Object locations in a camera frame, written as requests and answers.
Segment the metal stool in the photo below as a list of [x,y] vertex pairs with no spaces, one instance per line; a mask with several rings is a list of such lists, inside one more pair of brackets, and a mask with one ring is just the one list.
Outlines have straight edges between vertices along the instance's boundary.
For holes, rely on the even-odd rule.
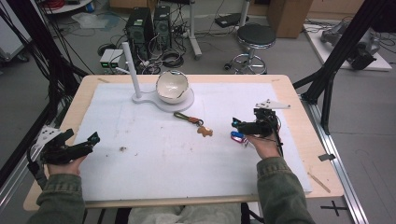
[[254,51],[271,48],[276,41],[275,32],[268,26],[247,24],[238,29],[237,36],[238,41],[248,48],[248,53],[234,57],[224,65],[224,69],[233,67],[236,74],[267,74],[265,62],[254,55]]

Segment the floor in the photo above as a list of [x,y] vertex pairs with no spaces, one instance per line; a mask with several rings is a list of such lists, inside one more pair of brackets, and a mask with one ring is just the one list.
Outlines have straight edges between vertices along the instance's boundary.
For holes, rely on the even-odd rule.
[[[60,26],[66,30],[65,38],[76,50],[80,58],[95,74],[103,74],[99,64],[98,48],[106,43],[115,43],[122,35],[125,21],[107,13],[106,6],[99,6],[97,14],[110,20],[106,29],[79,29],[70,16],[58,18]],[[252,22],[266,24],[265,18],[250,17]],[[227,28],[212,24],[213,16],[196,20],[196,34],[203,52],[199,61],[194,60],[190,43],[185,40],[184,64],[178,70],[185,74],[231,74],[223,69],[231,58],[242,49],[237,44],[235,32],[227,35]],[[393,52],[381,48],[379,54],[395,68],[395,46],[386,46]],[[270,49],[258,50],[267,66],[268,74],[287,75],[291,82],[307,77],[321,67],[320,60],[306,34],[298,38],[279,38]],[[72,53],[74,64],[87,70],[86,66]],[[48,82],[44,79],[35,62],[21,63],[14,60],[0,68],[0,165],[3,166],[12,151],[27,133],[44,106],[47,104]],[[347,174],[358,194],[367,219],[371,223],[396,222],[396,70],[389,72],[353,71],[340,69],[334,80],[330,132],[346,167]],[[301,87],[303,93],[309,85]],[[1,223],[23,223],[32,215],[22,208],[24,198],[31,187],[33,178],[27,175],[16,189],[16,193],[5,208],[0,210]],[[326,209],[332,206],[346,207],[343,198],[308,200],[308,209],[317,223],[352,223],[347,210]],[[96,223],[100,209],[90,209],[85,223]],[[102,223],[113,223],[116,209],[107,209]]]

